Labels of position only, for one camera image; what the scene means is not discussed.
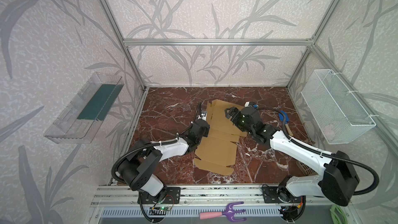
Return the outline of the clear plastic wall bin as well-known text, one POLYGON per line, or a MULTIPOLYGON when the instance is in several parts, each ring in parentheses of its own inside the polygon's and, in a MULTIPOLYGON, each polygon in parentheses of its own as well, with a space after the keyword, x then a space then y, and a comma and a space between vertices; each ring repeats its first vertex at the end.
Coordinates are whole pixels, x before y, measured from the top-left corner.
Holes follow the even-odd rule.
POLYGON ((90 144, 123 87, 122 76, 93 73, 44 137, 56 144, 90 144))

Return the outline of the brown plastic drain grate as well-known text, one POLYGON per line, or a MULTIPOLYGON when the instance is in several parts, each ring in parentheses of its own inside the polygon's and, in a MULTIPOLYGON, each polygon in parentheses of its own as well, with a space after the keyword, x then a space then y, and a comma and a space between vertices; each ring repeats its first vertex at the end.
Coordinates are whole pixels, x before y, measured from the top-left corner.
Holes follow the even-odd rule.
POLYGON ((306 164, 304 164, 302 162, 296 161, 296 165, 301 170, 301 172, 304 174, 304 176, 313 176, 313 175, 318 174, 316 171, 314 171, 312 168, 310 168, 309 166, 307 166, 306 164))

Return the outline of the aluminium front rail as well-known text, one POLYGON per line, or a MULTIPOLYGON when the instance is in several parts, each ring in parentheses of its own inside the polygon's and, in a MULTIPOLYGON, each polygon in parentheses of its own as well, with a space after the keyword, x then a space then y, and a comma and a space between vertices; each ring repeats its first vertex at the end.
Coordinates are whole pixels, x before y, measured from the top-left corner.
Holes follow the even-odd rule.
MULTIPOLYGON (((244 206, 284 205, 277 197, 263 194, 261 184, 179 185, 179 193, 162 200, 173 207, 226 206, 243 202, 244 206)), ((138 192, 127 186, 100 186, 94 194, 91 207, 138 206, 138 192)))

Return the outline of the small green lit circuit board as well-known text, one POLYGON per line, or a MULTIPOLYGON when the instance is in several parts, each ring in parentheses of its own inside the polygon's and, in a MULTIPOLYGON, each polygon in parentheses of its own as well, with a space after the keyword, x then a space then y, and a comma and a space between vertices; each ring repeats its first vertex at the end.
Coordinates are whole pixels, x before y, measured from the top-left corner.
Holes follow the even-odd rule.
POLYGON ((172 206, 160 206, 160 207, 152 207, 150 209, 151 215, 159 215, 164 216, 169 213, 173 209, 172 206))

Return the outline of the purple pink garden fork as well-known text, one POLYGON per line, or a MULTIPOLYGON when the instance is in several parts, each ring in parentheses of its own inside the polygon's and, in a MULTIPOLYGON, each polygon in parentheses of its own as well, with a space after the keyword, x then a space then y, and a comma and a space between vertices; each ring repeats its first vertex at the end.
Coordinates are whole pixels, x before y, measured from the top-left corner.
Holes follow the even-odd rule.
POLYGON ((245 213, 245 209, 241 210, 235 210, 234 206, 236 205, 241 205, 244 204, 243 202, 234 202, 234 203, 229 203, 224 211, 218 211, 218 212, 202 212, 200 213, 200 220, 204 219, 212 219, 212 218, 218 218, 221 216, 225 216, 228 221, 232 223, 238 223, 238 222, 245 222, 247 218, 240 218, 237 219, 235 218, 236 214, 240 213, 245 213))

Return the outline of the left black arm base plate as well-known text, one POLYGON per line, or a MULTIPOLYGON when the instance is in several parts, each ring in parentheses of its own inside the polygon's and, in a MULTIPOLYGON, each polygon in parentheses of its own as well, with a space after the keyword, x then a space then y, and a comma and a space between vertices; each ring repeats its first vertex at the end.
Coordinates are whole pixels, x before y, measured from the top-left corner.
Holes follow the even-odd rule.
POLYGON ((181 196, 180 187, 165 186, 157 195, 152 196, 150 193, 143 191, 139 193, 138 204, 178 204, 181 196))

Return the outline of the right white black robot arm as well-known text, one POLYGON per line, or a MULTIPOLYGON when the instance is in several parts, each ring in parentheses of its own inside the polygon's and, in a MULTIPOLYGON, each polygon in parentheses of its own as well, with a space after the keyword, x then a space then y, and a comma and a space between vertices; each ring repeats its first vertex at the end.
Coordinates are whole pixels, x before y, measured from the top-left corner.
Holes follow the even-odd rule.
POLYGON ((226 108, 224 112, 227 119, 257 143, 269 144, 273 150, 289 155, 315 172, 312 176, 287 176, 276 189, 281 201, 313 196, 347 206, 353 196, 368 194, 378 187, 379 175, 371 167, 351 160, 342 151, 332 153, 304 143, 289 135, 286 127, 279 129, 265 124, 259 111, 258 107, 250 105, 241 110, 236 107, 226 108), (372 184, 363 190, 357 190, 360 178, 356 167, 367 170, 373 176, 372 184))

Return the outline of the brown cardboard box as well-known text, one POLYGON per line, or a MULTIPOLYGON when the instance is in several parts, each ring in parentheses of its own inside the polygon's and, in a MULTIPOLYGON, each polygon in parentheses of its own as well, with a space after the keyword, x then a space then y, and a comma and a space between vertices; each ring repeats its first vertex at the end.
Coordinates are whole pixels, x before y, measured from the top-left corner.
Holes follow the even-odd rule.
POLYGON ((241 137, 246 137, 226 118, 225 109, 243 107, 222 100, 213 100, 207 103, 206 121, 210 125, 208 137, 202 138, 200 145, 195 150, 194 165, 205 171, 228 176, 234 172, 232 168, 236 161, 237 143, 241 137))

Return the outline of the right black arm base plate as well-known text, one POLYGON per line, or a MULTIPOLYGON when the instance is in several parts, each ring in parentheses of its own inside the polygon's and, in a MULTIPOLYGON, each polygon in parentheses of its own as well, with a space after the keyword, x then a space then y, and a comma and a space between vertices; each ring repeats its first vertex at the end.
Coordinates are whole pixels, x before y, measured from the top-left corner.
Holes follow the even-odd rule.
POLYGON ((299 205, 300 203, 302 203, 301 197, 293 196, 284 187, 262 185, 261 191, 265 203, 293 205, 299 205))

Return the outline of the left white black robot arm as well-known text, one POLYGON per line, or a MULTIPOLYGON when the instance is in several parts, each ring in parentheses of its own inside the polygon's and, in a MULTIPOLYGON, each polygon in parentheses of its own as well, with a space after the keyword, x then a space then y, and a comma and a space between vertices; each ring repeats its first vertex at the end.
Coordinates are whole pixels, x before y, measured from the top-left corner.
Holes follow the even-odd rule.
POLYGON ((137 142, 113 165, 111 174, 116 181, 126 184, 133 191, 145 192, 155 197, 166 186, 153 175, 161 161, 184 156, 197 149, 202 138, 208 137, 210 125, 203 119, 194 121, 178 137, 168 141, 137 142))

